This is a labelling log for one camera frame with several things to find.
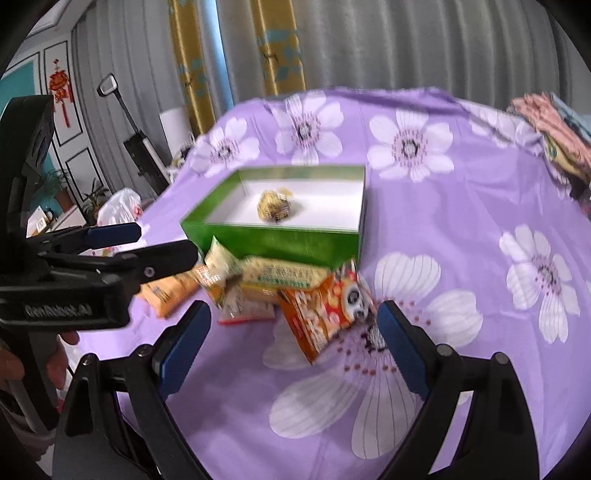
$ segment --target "gold wrapped candy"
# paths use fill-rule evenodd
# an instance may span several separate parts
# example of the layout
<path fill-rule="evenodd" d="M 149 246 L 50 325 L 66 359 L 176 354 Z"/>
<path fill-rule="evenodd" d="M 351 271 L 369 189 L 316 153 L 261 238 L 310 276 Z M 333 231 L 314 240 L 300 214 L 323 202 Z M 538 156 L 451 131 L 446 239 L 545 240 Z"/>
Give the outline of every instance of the gold wrapped candy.
<path fill-rule="evenodd" d="M 265 190 L 256 206 L 259 218 L 266 222 L 279 222 L 288 218 L 290 215 L 290 197 L 291 192 L 286 189 L 277 192 Z"/>

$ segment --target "human hand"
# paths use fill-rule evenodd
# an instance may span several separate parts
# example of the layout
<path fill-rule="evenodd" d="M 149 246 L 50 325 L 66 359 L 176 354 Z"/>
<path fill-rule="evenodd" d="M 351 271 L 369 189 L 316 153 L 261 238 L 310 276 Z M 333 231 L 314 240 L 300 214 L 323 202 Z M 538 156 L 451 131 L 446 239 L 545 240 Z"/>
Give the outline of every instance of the human hand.
<path fill-rule="evenodd" d="M 76 345 L 80 340 L 76 332 L 61 333 L 60 336 L 69 345 Z M 67 367 L 66 350 L 56 339 L 56 352 L 47 361 L 46 373 L 58 390 L 62 390 L 66 384 Z M 24 376 L 25 368 L 21 361 L 8 350 L 0 348 L 0 380 L 22 380 Z"/>

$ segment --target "bed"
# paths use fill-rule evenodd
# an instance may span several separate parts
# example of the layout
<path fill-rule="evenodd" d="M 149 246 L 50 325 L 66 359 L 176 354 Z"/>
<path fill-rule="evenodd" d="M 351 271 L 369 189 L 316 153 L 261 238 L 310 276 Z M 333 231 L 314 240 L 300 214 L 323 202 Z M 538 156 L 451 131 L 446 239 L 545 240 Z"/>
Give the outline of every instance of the bed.
<path fill-rule="evenodd" d="M 543 138 L 521 118 L 440 89 L 299 93 L 236 106 L 199 138 L 176 182 L 140 219 L 138 245 L 185 238 L 179 222 L 239 167 L 365 163 L 361 273 L 436 343 L 511 358 L 542 477 L 583 428 L 591 381 L 591 223 L 556 183 Z M 195 296 L 210 303 L 204 292 Z M 122 330 L 84 333 L 83 352 L 128 355 L 178 321 L 140 299 Z M 216 479 L 377 478 L 420 408 L 396 365 L 354 326 L 310 366 L 284 319 L 213 326 L 167 405 Z M 434 470 L 466 419 L 460 398 Z M 133 413 L 122 398 L 122 411 Z"/>

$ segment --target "red decoration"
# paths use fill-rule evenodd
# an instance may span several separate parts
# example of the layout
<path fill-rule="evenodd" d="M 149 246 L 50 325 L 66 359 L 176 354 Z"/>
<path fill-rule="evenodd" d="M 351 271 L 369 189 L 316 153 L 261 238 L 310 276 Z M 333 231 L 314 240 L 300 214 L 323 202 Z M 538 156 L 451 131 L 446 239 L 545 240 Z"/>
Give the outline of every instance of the red decoration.
<path fill-rule="evenodd" d="M 70 100 L 70 103 L 74 103 L 74 94 L 72 93 L 72 83 L 66 71 L 60 68 L 58 59 L 55 59 L 53 63 L 56 65 L 56 71 L 49 77 L 48 88 L 53 94 L 53 111 L 56 111 L 56 104 L 61 103 L 61 111 L 64 115 L 64 122 L 66 127 L 70 128 L 70 119 L 66 111 L 65 100 Z"/>

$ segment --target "green box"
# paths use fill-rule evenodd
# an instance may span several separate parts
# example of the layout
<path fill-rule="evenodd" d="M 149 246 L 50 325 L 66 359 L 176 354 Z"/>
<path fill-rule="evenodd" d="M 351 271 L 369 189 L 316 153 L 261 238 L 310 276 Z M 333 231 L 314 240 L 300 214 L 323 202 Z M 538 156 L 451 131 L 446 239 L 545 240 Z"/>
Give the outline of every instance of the green box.
<path fill-rule="evenodd" d="M 258 218 L 264 190 L 292 192 L 291 215 L 271 224 Z M 238 258 L 258 257 L 336 269 L 359 261 L 365 218 L 365 166 L 282 166 L 236 170 L 182 221 L 203 251 L 215 236 Z"/>

